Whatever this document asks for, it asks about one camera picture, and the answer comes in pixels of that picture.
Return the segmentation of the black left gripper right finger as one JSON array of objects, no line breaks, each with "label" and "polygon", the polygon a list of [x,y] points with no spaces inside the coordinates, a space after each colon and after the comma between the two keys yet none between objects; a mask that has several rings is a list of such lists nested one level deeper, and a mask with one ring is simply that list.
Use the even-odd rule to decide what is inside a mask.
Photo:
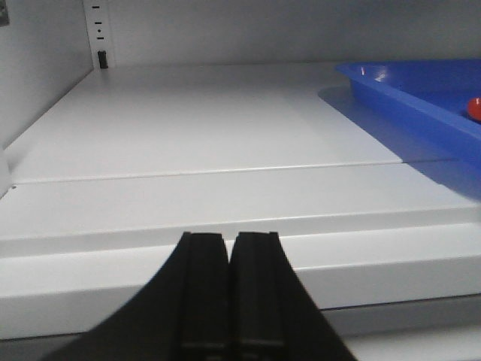
[{"label": "black left gripper right finger", "polygon": [[229,265],[234,343],[283,347],[280,303],[267,233],[240,232]]}]

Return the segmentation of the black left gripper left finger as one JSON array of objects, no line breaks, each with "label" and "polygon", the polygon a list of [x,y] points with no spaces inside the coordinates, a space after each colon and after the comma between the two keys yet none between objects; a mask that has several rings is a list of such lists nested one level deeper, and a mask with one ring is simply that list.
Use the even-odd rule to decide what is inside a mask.
[{"label": "black left gripper left finger", "polygon": [[228,255],[220,234],[190,235],[182,348],[228,344]]}]

